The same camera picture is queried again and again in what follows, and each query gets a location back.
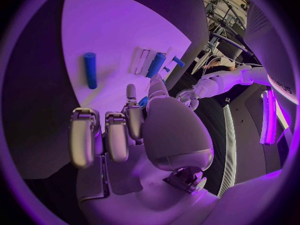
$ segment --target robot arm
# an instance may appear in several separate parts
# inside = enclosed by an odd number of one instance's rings
[[[234,71],[217,71],[204,75],[196,85],[181,91],[176,98],[195,110],[199,104],[197,99],[225,93],[236,84],[251,85],[252,83],[270,85],[267,72],[263,67],[244,64]]]

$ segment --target purple light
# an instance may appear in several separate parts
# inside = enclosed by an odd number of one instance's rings
[[[263,120],[260,135],[261,144],[274,144],[276,135],[276,99],[270,89],[263,93]]]

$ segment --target blue object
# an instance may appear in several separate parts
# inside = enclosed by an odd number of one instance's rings
[[[184,67],[186,64],[183,62],[183,61],[181,61],[178,57],[174,57],[173,58],[173,61],[175,61],[180,67]]]
[[[167,73],[170,72],[170,68],[164,67],[163,69],[166,70]]]
[[[148,97],[145,96],[144,98],[142,98],[142,99],[139,101],[138,105],[139,105],[141,108],[143,108],[143,107],[145,107],[145,106],[147,105],[147,103],[148,103]]]
[[[166,56],[163,53],[158,52],[150,64],[146,77],[151,79],[155,74],[157,74],[165,60]]]
[[[88,88],[95,89],[97,88],[96,54],[87,52],[83,57]]]

